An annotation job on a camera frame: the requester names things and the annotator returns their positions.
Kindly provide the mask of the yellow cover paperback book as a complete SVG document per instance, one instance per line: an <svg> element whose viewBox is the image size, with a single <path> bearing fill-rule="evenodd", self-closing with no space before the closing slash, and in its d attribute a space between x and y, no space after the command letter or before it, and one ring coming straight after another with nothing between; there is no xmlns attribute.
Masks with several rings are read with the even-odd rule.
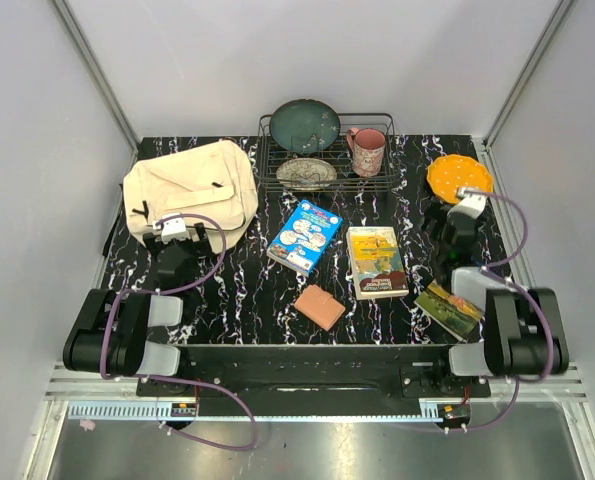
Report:
<svg viewBox="0 0 595 480"><path fill-rule="evenodd" d="M351 226L346 242L358 300L404 297L409 293L393 227Z"/></svg>

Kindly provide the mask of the cream canvas student bag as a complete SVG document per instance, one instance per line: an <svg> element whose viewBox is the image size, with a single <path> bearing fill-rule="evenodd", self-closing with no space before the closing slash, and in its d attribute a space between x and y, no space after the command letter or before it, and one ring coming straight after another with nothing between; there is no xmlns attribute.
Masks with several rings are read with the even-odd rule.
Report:
<svg viewBox="0 0 595 480"><path fill-rule="evenodd" d="M220 140L136 162L123 180L126 224L143 243L161 218L203 215L225 233L206 225L214 253L236 246L254 219L258 192L248 155L235 142Z"/></svg>

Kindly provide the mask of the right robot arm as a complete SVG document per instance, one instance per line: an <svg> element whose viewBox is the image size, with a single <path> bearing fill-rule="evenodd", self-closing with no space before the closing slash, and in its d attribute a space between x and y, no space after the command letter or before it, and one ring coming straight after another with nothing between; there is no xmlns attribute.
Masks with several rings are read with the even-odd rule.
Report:
<svg viewBox="0 0 595 480"><path fill-rule="evenodd" d="M431 371L431 384L443 396L463 389L467 377L513 377L538 383L568 370L569 353L555 292L525 288L495 269L509 264L522 252L528 223L521 207L500 194L462 187L453 206L431 205L423 227L431 226L435 252L431 264L435 280L447 293L483 312L483 341L450 347L447 362ZM487 202L495 199L515 209L522 237L507 258L477 265L472 260Z"/></svg>

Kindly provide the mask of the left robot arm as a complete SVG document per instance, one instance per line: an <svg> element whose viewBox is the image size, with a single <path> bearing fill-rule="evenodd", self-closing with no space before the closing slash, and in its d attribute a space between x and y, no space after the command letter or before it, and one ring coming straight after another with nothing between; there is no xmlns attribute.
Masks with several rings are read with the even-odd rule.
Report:
<svg viewBox="0 0 595 480"><path fill-rule="evenodd" d="M216 228L221 249L213 269L191 280L196 261L212 254L206 224ZM104 379L158 375L158 384L167 393L180 396L191 388L193 372L179 363L179 350L148 341L147 331L180 323L180 295L214 276L224 260L225 232L206 216L172 214L155 223L145 243L154 258L152 288L90 290L67 337L62 360L70 371L98 373Z"/></svg>

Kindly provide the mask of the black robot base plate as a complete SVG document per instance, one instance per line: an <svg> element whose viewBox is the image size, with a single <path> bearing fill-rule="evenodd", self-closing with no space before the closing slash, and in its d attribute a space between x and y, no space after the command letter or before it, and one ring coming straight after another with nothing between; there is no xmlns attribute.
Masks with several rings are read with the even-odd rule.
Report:
<svg viewBox="0 0 595 480"><path fill-rule="evenodd" d="M422 399L484 399L487 381L457 377L445 345L191 345L181 378L211 382L258 417L404 416Z"/></svg>

